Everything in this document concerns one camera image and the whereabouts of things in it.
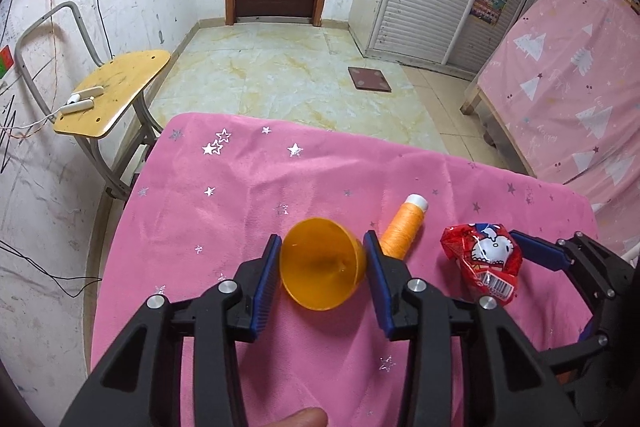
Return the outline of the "operator thumb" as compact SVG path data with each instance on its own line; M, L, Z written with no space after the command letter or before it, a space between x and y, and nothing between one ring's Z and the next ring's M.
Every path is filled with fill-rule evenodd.
M326 427L328 424L329 418L324 410L320 407L307 407L266 427Z

